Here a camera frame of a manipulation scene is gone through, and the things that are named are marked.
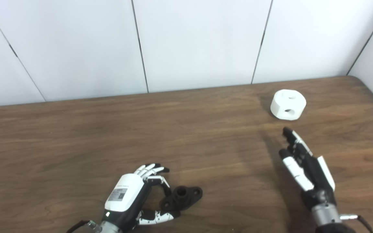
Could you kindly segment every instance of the wooden table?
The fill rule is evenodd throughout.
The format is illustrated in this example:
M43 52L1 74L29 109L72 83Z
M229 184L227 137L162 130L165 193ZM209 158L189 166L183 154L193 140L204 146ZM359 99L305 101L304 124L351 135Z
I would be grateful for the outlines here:
M306 97L299 120L271 115L280 89ZM0 233L99 222L120 176L151 162L171 169L172 187L200 186L203 198L174 221L134 232L312 233L278 157L284 126L326 158L339 211L373 226L373 95L356 78L336 77L2 106ZM146 207L161 198L154 188Z

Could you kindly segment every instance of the hole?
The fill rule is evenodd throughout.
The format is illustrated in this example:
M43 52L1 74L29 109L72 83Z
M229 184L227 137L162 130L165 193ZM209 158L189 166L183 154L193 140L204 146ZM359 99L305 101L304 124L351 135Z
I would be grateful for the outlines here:
M185 196L187 194L187 189L184 187L180 187L177 191L176 194L179 196Z
M293 109L286 109L285 112L287 112L287 114L289 114L289 115L294 115L295 114Z

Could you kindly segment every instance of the metal connector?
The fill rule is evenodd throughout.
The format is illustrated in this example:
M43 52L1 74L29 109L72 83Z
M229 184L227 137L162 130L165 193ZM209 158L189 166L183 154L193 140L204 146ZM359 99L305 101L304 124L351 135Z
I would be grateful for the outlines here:
M92 228L95 233L100 233L102 231L102 227L100 227L98 224L96 224L94 221L90 220L88 223L87 223L87 226Z
M356 214L341 214L341 215L339 215L339 218L341 220L353 220L353 219L358 219L358 215L356 215Z

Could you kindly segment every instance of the qr code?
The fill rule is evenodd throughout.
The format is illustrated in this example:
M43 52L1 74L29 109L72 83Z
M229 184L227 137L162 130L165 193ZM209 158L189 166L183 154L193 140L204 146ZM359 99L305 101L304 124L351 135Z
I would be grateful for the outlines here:
M128 189L113 189L113 191L111 192L108 198L108 201L121 202L127 190Z

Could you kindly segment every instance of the black flanged fitting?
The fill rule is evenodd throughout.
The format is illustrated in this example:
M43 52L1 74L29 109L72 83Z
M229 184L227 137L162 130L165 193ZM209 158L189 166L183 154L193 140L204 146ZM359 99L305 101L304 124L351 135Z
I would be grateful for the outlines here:
M170 196L165 197L160 202L163 211L186 210L202 198L200 187L178 186Z

